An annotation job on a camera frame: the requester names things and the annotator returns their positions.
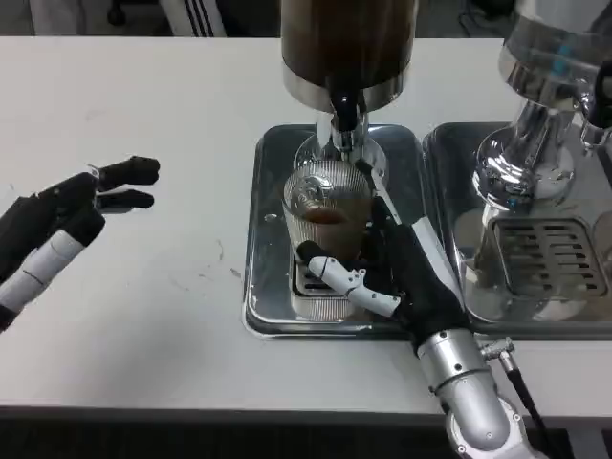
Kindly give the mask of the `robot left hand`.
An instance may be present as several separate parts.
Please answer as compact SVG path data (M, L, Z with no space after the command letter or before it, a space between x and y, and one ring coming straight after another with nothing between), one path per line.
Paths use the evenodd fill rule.
M1 215L1 329L100 235L107 214L148 209L154 197L137 186L153 186L160 162L133 156L92 166L30 196L18 197Z

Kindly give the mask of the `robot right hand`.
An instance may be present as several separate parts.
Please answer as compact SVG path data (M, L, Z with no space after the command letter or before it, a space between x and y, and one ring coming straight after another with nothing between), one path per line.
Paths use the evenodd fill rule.
M435 339L476 348L464 299L441 240L426 215L404 222L380 175L356 162L373 191L373 216L380 229L395 293L384 294L365 284L366 271L348 270L314 241L297 247L299 259L319 280L363 309L400 324L415 352Z

